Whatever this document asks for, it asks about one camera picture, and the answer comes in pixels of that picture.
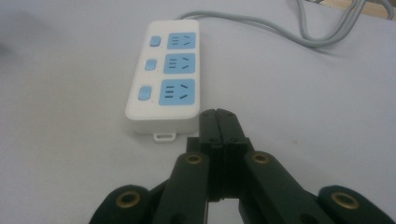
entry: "electrical outlet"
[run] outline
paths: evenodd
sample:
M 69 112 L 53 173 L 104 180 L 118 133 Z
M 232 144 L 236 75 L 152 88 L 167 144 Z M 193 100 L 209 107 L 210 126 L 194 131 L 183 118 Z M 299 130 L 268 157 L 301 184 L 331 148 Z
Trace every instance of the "electrical outlet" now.
M 194 79 L 165 79 L 161 85 L 160 105 L 193 105 Z
M 195 54 L 167 54 L 163 67 L 165 74 L 191 74 L 195 72 Z
M 172 33 L 168 37 L 168 49 L 194 49 L 195 33 Z
M 171 142 L 199 127 L 200 33 L 196 20 L 154 21 L 146 31 L 125 114 L 137 133 Z

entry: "power strip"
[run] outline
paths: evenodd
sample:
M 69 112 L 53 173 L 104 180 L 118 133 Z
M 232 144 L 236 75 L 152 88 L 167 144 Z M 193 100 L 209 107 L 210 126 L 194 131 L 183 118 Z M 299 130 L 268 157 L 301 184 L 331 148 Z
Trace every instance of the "power strip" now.
M 195 20 L 154 21 L 134 74 L 126 116 L 157 142 L 198 130 L 200 36 Z

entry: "power cord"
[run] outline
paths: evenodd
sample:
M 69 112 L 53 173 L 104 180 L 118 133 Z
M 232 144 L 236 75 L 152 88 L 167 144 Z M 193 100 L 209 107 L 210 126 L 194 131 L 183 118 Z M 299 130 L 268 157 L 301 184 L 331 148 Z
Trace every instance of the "power cord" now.
M 323 0 L 305 0 L 307 2 L 312 2 L 312 3 L 320 3 L 323 2 Z
M 342 40 L 349 34 L 355 22 L 357 21 L 359 15 L 361 14 L 361 11 L 364 8 L 364 4 L 366 3 L 367 0 L 353 0 L 351 5 L 344 12 L 338 24 L 334 27 L 334 29 L 321 38 L 314 38 L 311 35 L 309 35 L 306 29 L 303 1 L 302 0 L 296 0 L 296 1 L 299 9 L 301 36 L 297 36 L 291 33 L 290 31 L 284 29 L 283 27 L 266 19 L 244 16 L 244 15 L 235 15 L 235 14 L 217 12 L 217 11 L 209 11 L 209 10 L 191 11 L 179 15 L 178 17 L 176 17 L 176 20 L 183 20 L 188 17 L 205 16 L 205 17 L 223 18 L 231 21 L 241 21 L 245 23 L 251 23 L 252 25 L 261 25 L 267 29 L 270 29 L 276 34 L 284 36 L 287 39 L 292 40 L 303 46 L 309 48 L 322 48 L 337 43 L 338 41 Z M 388 2 L 388 0 L 381 0 L 381 2 L 382 5 L 387 9 L 387 12 L 389 14 L 388 19 L 392 20 L 393 18 L 392 5 Z

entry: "screw hole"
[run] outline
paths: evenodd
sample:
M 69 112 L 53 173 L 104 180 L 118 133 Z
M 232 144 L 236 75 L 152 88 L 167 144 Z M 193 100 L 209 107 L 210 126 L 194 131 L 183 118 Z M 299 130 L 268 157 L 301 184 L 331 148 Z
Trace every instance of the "screw hole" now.
M 265 154 L 261 154 L 261 153 L 257 153 L 253 155 L 253 160 L 257 163 L 261 163 L 261 164 L 265 164 L 267 163 L 270 159 L 268 158 L 267 155 Z
M 201 163 L 202 160 L 202 157 L 198 155 L 190 155 L 187 157 L 187 162 L 190 164 L 198 164 Z
M 301 214 L 300 221 L 304 224 L 318 224 L 317 219 L 308 214 Z
M 120 208 L 130 208 L 140 202 L 140 194 L 136 190 L 123 192 L 116 200 L 116 205 Z
M 332 200 L 346 209 L 357 209 L 360 206 L 354 197 L 343 192 L 334 192 L 332 194 Z

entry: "blue switch button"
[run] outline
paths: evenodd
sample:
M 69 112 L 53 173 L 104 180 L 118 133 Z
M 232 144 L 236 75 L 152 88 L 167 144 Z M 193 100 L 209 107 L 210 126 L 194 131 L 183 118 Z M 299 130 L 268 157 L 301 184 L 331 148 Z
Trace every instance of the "blue switch button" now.
M 157 66 L 157 60 L 155 59 L 148 59 L 146 61 L 146 66 L 145 69 L 146 71 L 152 71 L 155 69 L 155 67 Z
M 151 37 L 149 41 L 149 46 L 150 47 L 158 47 L 161 44 L 161 37 L 158 35 L 154 35 Z
M 151 95 L 150 86 L 142 86 L 139 91 L 138 99 L 139 101 L 147 101 Z

